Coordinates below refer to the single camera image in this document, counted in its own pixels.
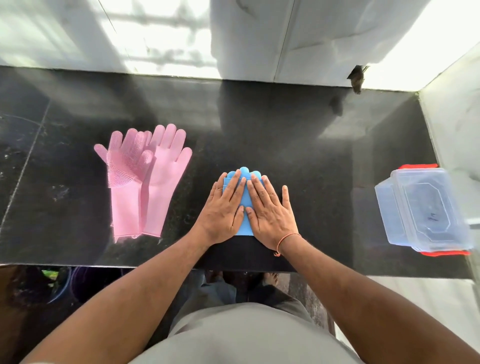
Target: orange thread bracelet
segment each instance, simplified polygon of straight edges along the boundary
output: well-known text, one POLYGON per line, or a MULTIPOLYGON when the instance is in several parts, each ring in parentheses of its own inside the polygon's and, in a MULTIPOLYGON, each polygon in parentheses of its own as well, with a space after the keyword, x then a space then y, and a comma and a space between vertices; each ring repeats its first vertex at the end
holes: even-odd
POLYGON ((298 234, 297 232, 291 232, 290 234, 287 234, 285 235, 282 239, 280 239, 280 241, 278 242, 277 246, 276 246, 276 252, 274 253, 275 256, 280 256, 280 252, 278 251, 278 248, 280 247, 280 243, 288 236, 290 235, 298 235, 298 236, 301 236, 300 234, 298 234))

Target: black countertop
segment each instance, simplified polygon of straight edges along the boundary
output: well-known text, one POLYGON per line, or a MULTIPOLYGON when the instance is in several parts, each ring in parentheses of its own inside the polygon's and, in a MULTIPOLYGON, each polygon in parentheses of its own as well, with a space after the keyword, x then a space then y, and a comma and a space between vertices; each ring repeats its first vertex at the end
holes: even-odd
MULTIPOLYGON (((0 263, 135 267, 189 231, 222 172, 246 166, 288 185, 300 233, 360 273, 470 278, 462 256, 386 239, 373 187, 402 164, 435 162, 414 94, 2 67, 0 116, 0 263), (93 145, 169 122, 193 156, 163 236, 115 244, 93 145)), ((292 271, 246 236, 197 267, 292 271)))

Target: person's right arm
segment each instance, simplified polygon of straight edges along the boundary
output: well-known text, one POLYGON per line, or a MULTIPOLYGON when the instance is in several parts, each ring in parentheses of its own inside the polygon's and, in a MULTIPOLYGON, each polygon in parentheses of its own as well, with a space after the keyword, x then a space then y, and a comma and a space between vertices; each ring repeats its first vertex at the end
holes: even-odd
POLYGON ((247 214, 255 237, 302 274, 366 363, 480 363, 480 355, 412 302, 326 256, 298 234, 288 198, 252 175, 247 214))

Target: pants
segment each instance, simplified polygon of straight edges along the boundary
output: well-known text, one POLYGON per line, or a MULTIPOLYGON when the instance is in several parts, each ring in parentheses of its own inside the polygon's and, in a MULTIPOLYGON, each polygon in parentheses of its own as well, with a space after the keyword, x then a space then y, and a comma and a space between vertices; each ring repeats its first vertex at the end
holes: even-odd
MULTIPOLYGON (((236 295, 237 289, 234 286, 225 283, 221 277, 217 277, 214 283, 203 283, 201 287, 188 298, 187 302, 175 316, 170 331, 183 317, 192 312, 204 308, 236 303, 236 295)), ((248 302, 265 304, 313 323, 309 313, 299 300, 283 293, 277 287, 272 285, 264 286, 263 284, 259 284, 255 289, 249 292, 248 302)))

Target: blue glove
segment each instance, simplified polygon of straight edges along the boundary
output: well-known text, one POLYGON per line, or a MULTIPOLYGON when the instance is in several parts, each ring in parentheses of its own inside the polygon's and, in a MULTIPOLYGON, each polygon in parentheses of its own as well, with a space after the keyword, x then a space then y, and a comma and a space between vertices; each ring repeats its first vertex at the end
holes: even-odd
MULTIPOLYGON (((239 183, 240 183, 240 181, 243 177, 245 177, 247 180, 252 179, 250 171, 248 170, 247 167, 240 168, 240 172, 241 172, 241 175, 240 175, 240 178, 239 178, 239 183)), ((260 174, 259 171, 254 170, 252 173, 254 173, 255 176, 258 177, 258 179, 260 180, 260 182, 262 182, 262 184, 264 183, 262 181, 262 175, 260 174)), ((228 185, 228 183, 230 182, 230 180, 232 179, 234 174, 235 174, 235 171, 233 170, 232 172, 229 172, 227 174, 227 176, 223 179, 223 190, 222 191, 225 190, 225 187, 228 185)), ((243 195, 241 197, 240 205, 243 205, 243 207, 253 208, 252 200, 250 199, 250 194, 248 193, 248 189, 247 189, 247 184, 245 184, 245 190, 243 191, 243 195)), ((243 212, 243 221, 241 223, 239 232, 237 232, 236 235, 251 235, 251 236, 253 236, 253 231, 252 231, 252 228, 250 226, 250 221, 248 220, 246 210, 244 210, 244 212, 243 212)))

